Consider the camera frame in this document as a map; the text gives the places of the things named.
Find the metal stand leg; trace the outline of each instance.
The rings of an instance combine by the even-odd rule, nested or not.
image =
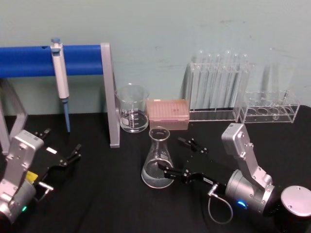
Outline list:
[[[101,43],[104,87],[106,94],[110,147],[120,147],[120,123],[115,99],[115,80],[113,76],[112,58],[109,43]]]
[[[0,103],[0,143],[2,147],[2,153],[4,155],[8,154],[10,148],[10,141],[15,137],[25,126],[27,120],[27,113],[17,95],[14,88],[8,82],[7,79],[0,79],[0,87],[2,88],[4,94],[13,104],[14,110],[16,112],[16,120],[11,129],[10,135],[4,119],[4,112],[2,105]]]

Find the blue bar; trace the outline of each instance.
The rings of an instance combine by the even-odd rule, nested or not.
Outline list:
[[[64,46],[67,75],[102,75],[100,45]],[[50,46],[0,48],[0,78],[55,76]]]

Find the blue led light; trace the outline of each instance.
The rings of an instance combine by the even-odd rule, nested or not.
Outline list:
[[[238,200],[238,205],[242,206],[244,209],[247,209],[246,203],[242,200]]]

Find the erlenmeyer flask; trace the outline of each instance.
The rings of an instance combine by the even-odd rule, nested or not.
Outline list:
[[[161,161],[168,167],[173,167],[171,156],[167,149],[166,140],[170,136],[170,131],[163,127],[154,127],[150,129],[149,136],[152,144],[141,171],[142,180],[151,188],[165,188],[173,180],[164,177],[163,170],[158,168],[157,162]]]

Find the glass beaker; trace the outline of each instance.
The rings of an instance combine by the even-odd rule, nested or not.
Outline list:
[[[170,136],[170,131],[157,126],[149,131],[152,144],[147,155],[144,167],[141,171],[142,180],[151,188],[165,188],[174,180],[164,177],[164,171],[159,169],[157,162],[161,161],[168,167],[173,167],[171,156],[167,149],[166,140]]]
[[[148,127],[145,112],[149,93],[139,85],[129,83],[115,91],[119,101],[120,126],[127,132],[138,133]]]

